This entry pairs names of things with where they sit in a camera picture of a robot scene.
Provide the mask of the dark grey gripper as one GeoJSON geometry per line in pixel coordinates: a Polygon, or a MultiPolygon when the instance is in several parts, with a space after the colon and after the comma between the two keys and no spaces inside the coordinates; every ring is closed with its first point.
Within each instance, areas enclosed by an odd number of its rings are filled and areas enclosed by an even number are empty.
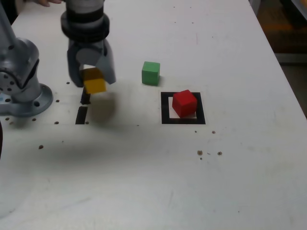
{"type": "Polygon", "coordinates": [[[69,41],[67,62],[70,79],[79,88],[83,87],[81,64],[98,68],[108,84],[116,82],[113,52],[107,40],[97,43],[69,41]]]}

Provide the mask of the person's hand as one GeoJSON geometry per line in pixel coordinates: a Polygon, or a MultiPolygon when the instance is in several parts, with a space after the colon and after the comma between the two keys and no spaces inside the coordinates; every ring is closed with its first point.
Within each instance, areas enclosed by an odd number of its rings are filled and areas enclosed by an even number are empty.
{"type": "Polygon", "coordinates": [[[32,2],[44,7],[50,7],[50,4],[61,4],[62,0],[32,0],[32,2]]]}

